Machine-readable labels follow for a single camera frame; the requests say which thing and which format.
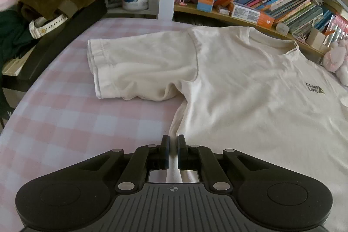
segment table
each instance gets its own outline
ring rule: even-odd
[[[107,18],[74,40],[32,85],[0,136],[0,231],[23,228],[15,209],[26,182],[114,148],[159,144],[183,97],[164,102],[97,99],[87,40],[119,38],[192,25]]]

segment t-shirt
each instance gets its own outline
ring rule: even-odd
[[[172,130],[188,145],[236,149],[323,182],[334,199],[325,227],[347,231],[348,92],[294,41],[194,27],[90,40],[88,58],[99,98],[184,94]],[[175,161],[169,171],[181,180]]]

